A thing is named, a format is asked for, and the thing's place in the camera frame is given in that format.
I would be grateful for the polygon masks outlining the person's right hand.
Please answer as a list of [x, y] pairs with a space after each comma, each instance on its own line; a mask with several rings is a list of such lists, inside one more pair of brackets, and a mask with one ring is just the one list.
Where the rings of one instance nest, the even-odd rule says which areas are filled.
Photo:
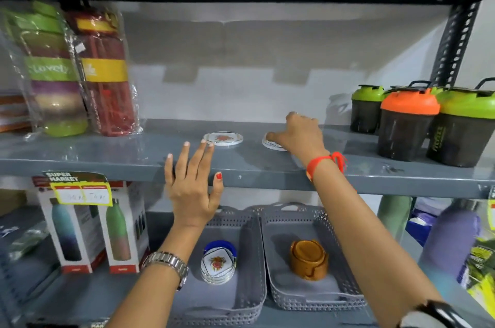
[[295, 156], [305, 168], [313, 159], [330, 155], [325, 148], [323, 133], [316, 118], [290, 112], [286, 116], [284, 130], [288, 131], [288, 144], [283, 148]]

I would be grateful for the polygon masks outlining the person's left hand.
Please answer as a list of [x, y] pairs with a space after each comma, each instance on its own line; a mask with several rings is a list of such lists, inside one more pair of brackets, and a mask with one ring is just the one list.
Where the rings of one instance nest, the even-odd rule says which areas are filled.
[[217, 210], [211, 210], [211, 189], [209, 176], [215, 147], [207, 143], [202, 158], [202, 170], [195, 181], [190, 180], [191, 144], [185, 142], [176, 162], [174, 162], [176, 181], [165, 189], [172, 202], [174, 227], [200, 230], [213, 218]]

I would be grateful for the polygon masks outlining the white round printed coaster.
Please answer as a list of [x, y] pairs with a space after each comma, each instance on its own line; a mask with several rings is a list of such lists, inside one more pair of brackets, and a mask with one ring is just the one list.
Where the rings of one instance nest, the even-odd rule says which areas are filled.
[[265, 135], [263, 136], [263, 139], [262, 139], [262, 144], [263, 144], [264, 147], [266, 147], [266, 148], [268, 148], [270, 150], [276, 150], [276, 151], [282, 151], [282, 152], [286, 152], [287, 151], [286, 149], [284, 149], [278, 143], [269, 141], [267, 139], [267, 134], [268, 133], [265, 133]]
[[207, 143], [214, 144], [215, 146], [232, 147], [241, 144], [244, 141], [244, 137], [231, 131], [215, 131], [207, 133], [203, 136], [203, 139]]

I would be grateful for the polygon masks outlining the person's left forearm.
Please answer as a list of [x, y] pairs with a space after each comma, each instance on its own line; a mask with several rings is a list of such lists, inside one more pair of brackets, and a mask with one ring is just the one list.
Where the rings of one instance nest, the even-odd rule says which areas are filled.
[[[159, 251], [187, 263], [204, 227], [174, 224]], [[105, 328], [166, 328], [180, 280], [168, 265], [148, 265]]]

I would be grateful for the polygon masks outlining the person's right forearm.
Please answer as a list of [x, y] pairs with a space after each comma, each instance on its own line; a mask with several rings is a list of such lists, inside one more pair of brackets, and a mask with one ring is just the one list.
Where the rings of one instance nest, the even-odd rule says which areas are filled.
[[329, 156], [307, 166], [350, 269], [380, 328], [441, 295]]

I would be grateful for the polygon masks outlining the white coaster set blue holder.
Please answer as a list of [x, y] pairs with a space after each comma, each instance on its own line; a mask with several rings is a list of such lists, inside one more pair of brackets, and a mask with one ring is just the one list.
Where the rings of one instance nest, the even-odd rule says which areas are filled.
[[209, 285], [229, 282], [237, 269], [237, 249], [225, 240], [206, 244], [201, 257], [201, 277]]

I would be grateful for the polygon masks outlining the white box green bottle picture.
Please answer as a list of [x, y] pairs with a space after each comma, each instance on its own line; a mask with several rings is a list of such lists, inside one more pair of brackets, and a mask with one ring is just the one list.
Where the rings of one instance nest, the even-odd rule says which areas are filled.
[[114, 181], [109, 184], [111, 206], [98, 206], [109, 272], [137, 274], [151, 253], [144, 183]]

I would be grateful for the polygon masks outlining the silver metal wristwatch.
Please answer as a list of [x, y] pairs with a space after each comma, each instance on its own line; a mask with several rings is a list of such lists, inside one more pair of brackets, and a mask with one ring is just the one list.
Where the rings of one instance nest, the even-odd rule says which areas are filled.
[[179, 276], [179, 284], [176, 291], [180, 291], [189, 275], [189, 266], [187, 263], [172, 253], [155, 251], [145, 258], [142, 269], [155, 264], [165, 265], [176, 271]]

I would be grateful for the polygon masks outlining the yellow price label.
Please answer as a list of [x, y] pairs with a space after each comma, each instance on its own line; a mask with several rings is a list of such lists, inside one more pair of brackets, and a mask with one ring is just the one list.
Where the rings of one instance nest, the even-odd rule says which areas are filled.
[[51, 182], [50, 187], [61, 205], [113, 206], [108, 182]]

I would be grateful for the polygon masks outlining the small green lid shaker bottle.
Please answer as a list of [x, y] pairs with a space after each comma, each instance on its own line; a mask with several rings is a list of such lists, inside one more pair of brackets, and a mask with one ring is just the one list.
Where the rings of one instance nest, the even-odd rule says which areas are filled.
[[352, 94], [350, 130], [356, 133], [373, 134], [378, 128], [384, 88], [376, 85], [359, 85]]

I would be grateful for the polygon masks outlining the grey plastic basket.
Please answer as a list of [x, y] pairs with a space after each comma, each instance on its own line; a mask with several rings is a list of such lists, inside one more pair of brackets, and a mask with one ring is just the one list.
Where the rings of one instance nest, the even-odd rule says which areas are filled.
[[[299, 202], [251, 207], [260, 219], [271, 294], [278, 307], [290, 311], [347, 311], [366, 301], [343, 255], [322, 207]], [[290, 246], [316, 240], [329, 255], [329, 268], [320, 281], [308, 281], [290, 267]]]
[[[231, 243], [237, 251], [232, 279], [211, 285], [201, 276], [207, 244]], [[258, 319], [267, 296], [261, 224], [253, 210], [223, 207], [204, 228], [189, 259], [189, 275], [176, 293], [167, 328], [250, 325]]]

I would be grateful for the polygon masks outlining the brown wooden coaster set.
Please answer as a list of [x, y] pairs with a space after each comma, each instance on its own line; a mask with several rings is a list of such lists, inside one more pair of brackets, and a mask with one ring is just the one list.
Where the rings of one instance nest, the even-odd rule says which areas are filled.
[[290, 247], [290, 268], [298, 277], [320, 281], [328, 273], [329, 254], [316, 240], [294, 241]]

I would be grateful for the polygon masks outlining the red and yellow wrapped bottle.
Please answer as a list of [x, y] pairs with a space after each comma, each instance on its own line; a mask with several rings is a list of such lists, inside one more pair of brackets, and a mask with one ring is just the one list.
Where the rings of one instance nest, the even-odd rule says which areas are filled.
[[64, 16], [93, 130], [106, 137], [141, 133], [121, 14], [110, 6], [85, 4], [67, 7]]

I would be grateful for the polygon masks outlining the white box blue bottle picture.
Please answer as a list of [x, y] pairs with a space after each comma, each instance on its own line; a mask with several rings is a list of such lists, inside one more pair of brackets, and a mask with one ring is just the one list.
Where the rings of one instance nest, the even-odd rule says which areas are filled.
[[64, 274], [91, 274], [106, 258], [98, 207], [63, 205], [45, 177], [32, 178]]

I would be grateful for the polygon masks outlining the hidden green lid shaker bottle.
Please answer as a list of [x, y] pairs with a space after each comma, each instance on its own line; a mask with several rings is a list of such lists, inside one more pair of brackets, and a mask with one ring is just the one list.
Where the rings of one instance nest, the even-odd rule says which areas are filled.
[[439, 95], [442, 92], [446, 92], [449, 90], [449, 87], [426, 87], [426, 86], [413, 86], [413, 87], [408, 87], [408, 86], [391, 86], [388, 90], [384, 91], [384, 97], [387, 97], [389, 94], [396, 92], [396, 91], [403, 91], [403, 90], [413, 90], [413, 91], [424, 91], [426, 89], [430, 90], [430, 93], [432, 95]]

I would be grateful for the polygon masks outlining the orange lid shaker bottle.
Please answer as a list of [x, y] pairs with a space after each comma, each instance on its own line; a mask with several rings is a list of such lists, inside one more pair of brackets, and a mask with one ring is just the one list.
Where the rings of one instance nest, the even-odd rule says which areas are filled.
[[432, 87], [432, 81], [412, 81], [386, 95], [381, 103], [379, 156], [403, 162], [416, 159], [441, 108]]

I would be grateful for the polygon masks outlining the green matte bottle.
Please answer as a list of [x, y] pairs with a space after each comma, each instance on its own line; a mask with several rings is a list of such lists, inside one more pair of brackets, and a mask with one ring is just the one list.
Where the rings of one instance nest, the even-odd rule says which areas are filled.
[[383, 195], [377, 217], [384, 227], [400, 243], [411, 213], [413, 198], [401, 195]]

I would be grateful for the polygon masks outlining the clear plastic packet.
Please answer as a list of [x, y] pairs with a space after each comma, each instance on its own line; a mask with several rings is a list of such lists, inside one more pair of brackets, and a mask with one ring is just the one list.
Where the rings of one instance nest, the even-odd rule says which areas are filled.
[[45, 241], [48, 235], [49, 230], [45, 221], [33, 225], [9, 245], [9, 261], [16, 262], [29, 254]]

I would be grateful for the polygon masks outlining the brown cardboard box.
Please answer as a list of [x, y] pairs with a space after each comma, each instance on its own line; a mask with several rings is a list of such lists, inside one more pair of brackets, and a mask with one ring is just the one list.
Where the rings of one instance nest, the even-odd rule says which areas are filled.
[[27, 205], [25, 190], [0, 188], [0, 217]]

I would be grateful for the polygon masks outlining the stack of brown flat boxes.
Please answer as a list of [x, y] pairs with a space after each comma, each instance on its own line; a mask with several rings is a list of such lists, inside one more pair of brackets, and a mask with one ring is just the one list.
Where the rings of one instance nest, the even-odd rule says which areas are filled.
[[0, 88], [0, 133], [31, 129], [29, 109], [22, 91]]

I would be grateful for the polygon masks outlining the blue packet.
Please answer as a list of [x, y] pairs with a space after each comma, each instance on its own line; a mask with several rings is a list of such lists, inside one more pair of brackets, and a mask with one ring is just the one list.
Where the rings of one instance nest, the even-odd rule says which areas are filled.
[[405, 231], [424, 247], [436, 219], [436, 215], [414, 209], [406, 223]]

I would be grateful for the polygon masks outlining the large green lid shaker bottle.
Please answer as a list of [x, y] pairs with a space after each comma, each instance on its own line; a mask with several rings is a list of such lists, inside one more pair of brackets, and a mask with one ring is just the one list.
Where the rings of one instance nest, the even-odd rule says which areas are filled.
[[495, 89], [482, 89], [495, 77], [474, 88], [450, 87], [439, 94], [440, 112], [430, 129], [426, 157], [443, 165], [475, 167], [495, 132]]

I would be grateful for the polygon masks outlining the purple and blue matte bottle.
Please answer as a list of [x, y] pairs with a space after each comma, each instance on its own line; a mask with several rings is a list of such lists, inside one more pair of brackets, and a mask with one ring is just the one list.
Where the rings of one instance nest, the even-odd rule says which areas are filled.
[[454, 199], [432, 226], [418, 266], [444, 299], [459, 286], [458, 276], [481, 230], [478, 203]]

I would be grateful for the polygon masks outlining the black and white wristband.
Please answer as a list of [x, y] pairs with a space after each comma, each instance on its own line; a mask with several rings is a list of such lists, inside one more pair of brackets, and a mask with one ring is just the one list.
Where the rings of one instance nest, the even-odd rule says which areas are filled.
[[446, 302], [429, 300], [405, 314], [395, 328], [473, 328]]

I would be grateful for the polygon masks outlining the yellow green plastic packet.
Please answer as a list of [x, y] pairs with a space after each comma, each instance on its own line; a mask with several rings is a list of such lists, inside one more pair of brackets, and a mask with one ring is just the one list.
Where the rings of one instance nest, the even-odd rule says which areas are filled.
[[495, 319], [495, 237], [477, 238], [458, 281], [467, 293]]

